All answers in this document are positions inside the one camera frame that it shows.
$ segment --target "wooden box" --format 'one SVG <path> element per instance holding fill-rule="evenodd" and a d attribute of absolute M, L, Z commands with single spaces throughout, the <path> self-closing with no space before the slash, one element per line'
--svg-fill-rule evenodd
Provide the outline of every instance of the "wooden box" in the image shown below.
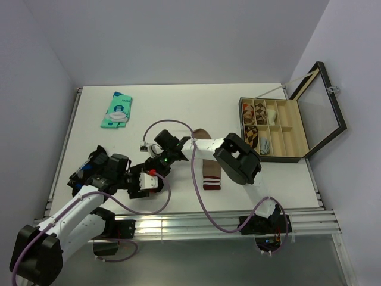
<path fill-rule="evenodd" d="M 265 137 L 270 151 L 261 155 L 261 161 L 297 163 L 308 158 L 346 129 L 343 115 L 331 86 L 324 63 L 316 62 L 295 92 L 288 100 L 267 98 L 241 98 L 239 117 L 241 136 L 247 140 L 245 130 L 250 126 L 258 129 L 258 144 L 253 147 L 260 153 L 260 138 Z M 276 119 L 273 125 L 269 120 L 258 124 L 254 113 L 250 122 L 244 118 L 243 105 L 253 109 L 261 103 L 266 110 L 274 110 Z"/>

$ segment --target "open lid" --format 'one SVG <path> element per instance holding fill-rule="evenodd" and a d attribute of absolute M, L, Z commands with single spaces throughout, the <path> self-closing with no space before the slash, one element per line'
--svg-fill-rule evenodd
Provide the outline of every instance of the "open lid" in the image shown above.
<path fill-rule="evenodd" d="M 317 61 L 290 100 L 295 100 L 305 133 L 303 157 L 309 157 L 346 129 L 324 63 Z"/>

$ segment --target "metal latch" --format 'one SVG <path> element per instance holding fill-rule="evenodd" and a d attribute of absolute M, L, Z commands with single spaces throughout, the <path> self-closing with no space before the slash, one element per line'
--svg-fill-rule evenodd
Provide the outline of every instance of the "metal latch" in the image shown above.
<path fill-rule="evenodd" d="M 334 94 L 338 94 L 340 92 L 340 89 L 337 85 L 333 85 L 327 88 L 327 92 L 333 92 Z"/>

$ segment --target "white backdrop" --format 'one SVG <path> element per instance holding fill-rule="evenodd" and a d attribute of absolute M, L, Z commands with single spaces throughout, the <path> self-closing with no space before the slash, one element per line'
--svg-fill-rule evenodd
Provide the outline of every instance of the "white backdrop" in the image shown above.
<path fill-rule="evenodd" d="M 25 0 L 77 85 L 290 78 L 328 0 Z"/>

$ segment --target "patterned sock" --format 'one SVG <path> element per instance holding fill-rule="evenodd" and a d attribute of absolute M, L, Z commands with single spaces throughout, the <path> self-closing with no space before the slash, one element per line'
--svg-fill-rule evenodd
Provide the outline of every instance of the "patterned sock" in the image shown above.
<path fill-rule="evenodd" d="M 203 129 L 195 130 L 194 134 L 196 139 L 211 139 Z M 221 166 L 216 161 L 202 161 L 202 177 L 204 190 L 221 189 Z"/>
<path fill-rule="evenodd" d="M 255 106 L 255 118 L 257 119 L 257 124 L 266 125 L 267 124 L 267 113 L 266 108 L 262 103 L 258 103 Z"/>
<path fill-rule="evenodd" d="M 254 108 L 250 104 L 244 103 L 243 107 L 243 120 L 246 124 L 254 124 Z"/>
<path fill-rule="evenodd" d="M 258 128 L 256 126 L 246 126 L 245 135 L 246 143 L 254 149 L 258 145 Z"/>

